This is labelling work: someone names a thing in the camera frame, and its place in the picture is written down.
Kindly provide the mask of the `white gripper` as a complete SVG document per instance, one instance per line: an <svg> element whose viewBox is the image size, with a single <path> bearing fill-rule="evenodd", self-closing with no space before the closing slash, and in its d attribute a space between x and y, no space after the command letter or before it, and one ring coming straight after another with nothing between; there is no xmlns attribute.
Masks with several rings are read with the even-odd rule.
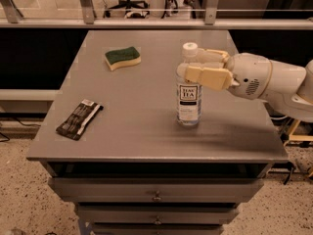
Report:
<svg viewBox="0 0 313 235"><path fill-rule="evenodd" d="M217 49L198 49L201 63L226 63L226 69L188 66L184 77L204 87L221 91L228 89L234 96L257 99L265 90L272 73L271 62L249 53L236 54Z"/></svg>

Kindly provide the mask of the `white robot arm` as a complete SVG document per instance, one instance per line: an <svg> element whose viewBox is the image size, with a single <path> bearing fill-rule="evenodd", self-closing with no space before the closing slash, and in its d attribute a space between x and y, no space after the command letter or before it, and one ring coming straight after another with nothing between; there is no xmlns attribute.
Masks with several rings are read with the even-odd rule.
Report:
<svg viewBox="0 0 313 235"><path fill-rule="evenodd" d="M267 102L274 111L305 122L313 121L313 70L250 53L229 55L200 49L181 64L183 79L249 100Z"/></svg>

